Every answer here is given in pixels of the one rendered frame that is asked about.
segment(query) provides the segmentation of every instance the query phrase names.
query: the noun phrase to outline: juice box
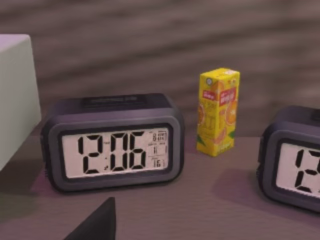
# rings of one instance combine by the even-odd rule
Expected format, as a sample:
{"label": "juice box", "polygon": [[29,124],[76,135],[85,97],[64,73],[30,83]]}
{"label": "juice box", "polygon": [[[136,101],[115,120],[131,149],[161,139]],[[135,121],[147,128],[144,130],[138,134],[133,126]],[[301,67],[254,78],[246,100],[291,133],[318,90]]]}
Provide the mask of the juice box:
{"label": "juice box", "polygon": [[219,68],[200,75],[196,149],[217,156],[235,145],[240,73]]}

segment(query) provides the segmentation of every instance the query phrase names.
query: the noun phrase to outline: red label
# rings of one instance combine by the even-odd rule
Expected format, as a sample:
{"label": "red label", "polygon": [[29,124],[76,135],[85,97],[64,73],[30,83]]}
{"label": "red label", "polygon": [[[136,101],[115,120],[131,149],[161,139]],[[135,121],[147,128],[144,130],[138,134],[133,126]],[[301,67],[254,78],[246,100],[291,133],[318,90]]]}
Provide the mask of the red label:
{"label": "red label", "polygon": [[236,99],[237,89],[235,87],[224,90],[220,93],[220,106],[232,102]]}
{"label": "red label", "polygon": [[211,101],[217,100],[216,94],[214,92],[212,92],[212,91],[204,90],[203,93],[202,93],[202,97],[204,99],[209,99]]}

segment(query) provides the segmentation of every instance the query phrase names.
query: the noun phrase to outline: black pointed object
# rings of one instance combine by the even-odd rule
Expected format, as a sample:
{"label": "black pointed object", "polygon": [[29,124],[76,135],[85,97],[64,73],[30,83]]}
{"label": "black pointed object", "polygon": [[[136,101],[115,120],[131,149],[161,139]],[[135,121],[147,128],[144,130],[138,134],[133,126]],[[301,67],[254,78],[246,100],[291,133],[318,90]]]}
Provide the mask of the black pointed object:
{"label": "black pointed object", "polygon": [[116,200],[108,198],[64,240],[115,240]]}

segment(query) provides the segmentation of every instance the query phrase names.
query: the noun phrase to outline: digital alarm clock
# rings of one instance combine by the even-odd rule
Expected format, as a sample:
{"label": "digital alarm clock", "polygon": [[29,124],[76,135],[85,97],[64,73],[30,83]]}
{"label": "digital alarm clock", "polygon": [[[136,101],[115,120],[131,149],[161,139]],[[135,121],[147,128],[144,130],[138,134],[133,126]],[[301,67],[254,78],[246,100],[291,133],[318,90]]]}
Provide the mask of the digital alarm clock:
{"label": "digital alarm clock", "polygon": [[184,119],[160,93],[65,99],[41,131],[60,192],[169,182],[184,165]]}
{"label": "digital alarm clock", "polygon": [[268,198],[320,213],[320,109],[280,110],[261,137],[258,161]]}

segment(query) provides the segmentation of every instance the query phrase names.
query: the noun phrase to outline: green leaf illustration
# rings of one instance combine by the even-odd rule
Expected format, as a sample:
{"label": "green leaf illustration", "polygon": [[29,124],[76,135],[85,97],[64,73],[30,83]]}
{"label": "green leaf illustration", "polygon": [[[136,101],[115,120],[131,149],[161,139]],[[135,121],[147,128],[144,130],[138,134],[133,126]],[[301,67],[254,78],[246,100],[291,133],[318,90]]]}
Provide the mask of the green leaf illustration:
{"label": "green leaf illustration", "polygon": [[234,139],[235,138],[235,131],[232,131],[229,133],[229,137]]}
{"label": "green leaf illustration", "polygon": [[197,141],[198,143],[204,145],[204,146],[206,145],[205,142],[201,139],[201,137],[200,137],[199,135],[197,135],[196,141]]}

